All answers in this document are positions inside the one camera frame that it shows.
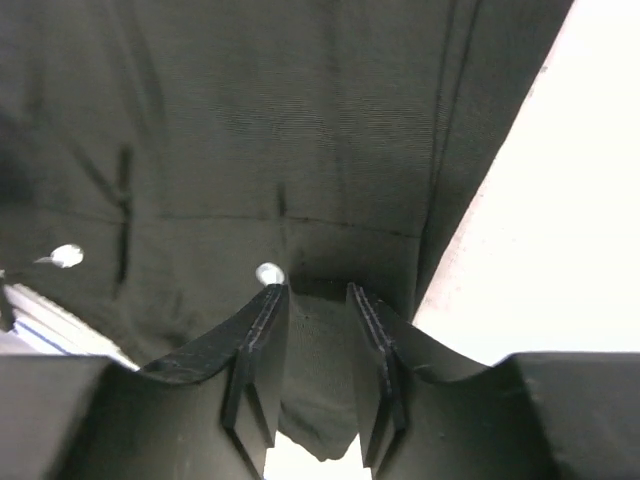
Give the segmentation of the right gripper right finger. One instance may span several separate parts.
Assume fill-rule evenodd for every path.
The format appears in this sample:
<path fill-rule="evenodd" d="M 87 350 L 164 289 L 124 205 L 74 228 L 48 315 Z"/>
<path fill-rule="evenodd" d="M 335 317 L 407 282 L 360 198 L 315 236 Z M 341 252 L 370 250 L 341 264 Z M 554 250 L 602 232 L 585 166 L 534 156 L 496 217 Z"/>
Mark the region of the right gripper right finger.
<path fill-rule="evenodd" d="M 347 288 L 362 460 L 374 475 L 492 475 L 494 370 Z"/>

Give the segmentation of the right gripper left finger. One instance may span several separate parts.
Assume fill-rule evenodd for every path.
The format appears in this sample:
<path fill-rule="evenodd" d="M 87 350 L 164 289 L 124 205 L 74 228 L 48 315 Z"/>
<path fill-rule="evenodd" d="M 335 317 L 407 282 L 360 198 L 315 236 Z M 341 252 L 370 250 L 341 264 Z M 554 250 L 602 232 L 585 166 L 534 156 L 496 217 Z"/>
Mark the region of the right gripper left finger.
<path fill-rule="evenodd" d="M 209 332 L 141 371 L 174 384 L 202 384 L 228 373 L 220 425 L 251 475 L 264 471 L 275 443 L 288 335 L 289 291 L 263 288 Z"/>

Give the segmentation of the black long sleeve shirt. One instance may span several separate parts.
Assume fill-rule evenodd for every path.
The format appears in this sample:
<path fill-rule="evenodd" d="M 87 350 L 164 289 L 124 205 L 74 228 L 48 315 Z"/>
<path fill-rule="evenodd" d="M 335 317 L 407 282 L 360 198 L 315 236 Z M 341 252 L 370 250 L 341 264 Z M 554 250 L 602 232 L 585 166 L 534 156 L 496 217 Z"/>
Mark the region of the black long sleeve shirt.
<path fill-rule="evenodd" d="M 291 288 L 279 429 L 356 434 L 349 283 L 411 318 L 567 1 L 5 1 L 1 265 L 144 364 Z"/>

